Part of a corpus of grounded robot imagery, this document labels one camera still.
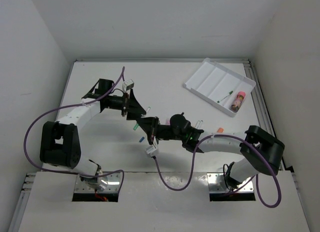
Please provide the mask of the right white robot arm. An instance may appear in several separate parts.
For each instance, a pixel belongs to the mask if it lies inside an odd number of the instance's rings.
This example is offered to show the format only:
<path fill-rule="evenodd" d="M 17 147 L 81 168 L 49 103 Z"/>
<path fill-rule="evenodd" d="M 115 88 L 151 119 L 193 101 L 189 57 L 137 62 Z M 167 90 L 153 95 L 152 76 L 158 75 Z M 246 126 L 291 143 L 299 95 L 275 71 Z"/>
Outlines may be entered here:
<path fill-rule="evenodd" d="M 259 173 L 277 175 L 285 145 L 259 126 L 251 125 L 240 133 L 210 133 L 193 127 L 185 116 L 176 114 L 168 125 L 162 125 L 158 117 L 140 117 L 137 123 L 146 133 L 151 146 L 159 141 L 181 141 L 189 152 L 225 152 L 244 158 L 228 165 L 224 174 L 225 186 L 236 189 L 248 177 Z"/>

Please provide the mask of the pink capped clear tube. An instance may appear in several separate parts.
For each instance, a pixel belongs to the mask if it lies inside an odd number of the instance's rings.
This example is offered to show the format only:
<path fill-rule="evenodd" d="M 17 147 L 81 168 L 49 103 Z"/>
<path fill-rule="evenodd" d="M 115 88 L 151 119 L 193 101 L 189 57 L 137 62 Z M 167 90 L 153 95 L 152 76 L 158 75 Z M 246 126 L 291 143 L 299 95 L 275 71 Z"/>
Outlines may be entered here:
<path fill-rule="evenodd" d="M 243 91 L 240 91 L 237 94 L 235 100 L 233 101 L 233 103 L 230 106 L 230 110 L 232 112 L 237 113 L 239 111 L 239 109 L 240 109 L 240 107 L 241 107 L 241 105 L 242 105 L 242 103 L 243 103 L 243 101 L 245 99 L 245 96 L 246 96 L 246 93 L 243 92 Z"/>

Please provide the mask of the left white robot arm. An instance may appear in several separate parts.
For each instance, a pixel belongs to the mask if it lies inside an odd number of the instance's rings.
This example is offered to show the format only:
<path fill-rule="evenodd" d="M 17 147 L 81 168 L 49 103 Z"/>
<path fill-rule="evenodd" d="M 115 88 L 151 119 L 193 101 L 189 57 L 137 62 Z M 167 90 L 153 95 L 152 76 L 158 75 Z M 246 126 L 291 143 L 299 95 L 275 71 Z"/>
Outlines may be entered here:
<path fill-rule="evenodd" d="M 136 120 L 146 115 L 146 111 L 134 96 L 133 87 L 133 80 L 124 81 L 122 96 L 117 96 L 113 95 L 115 82 L 99 79 L 81 99 L 80 106 L 57 121 L 47 121 L 43 125 L 40 161 L 67 168 L 87 178 L 100 174 L 99 164 L 82 155 L 79 132 L 87 122 L 105 109 L 119 110 L 127 120 Z"/>

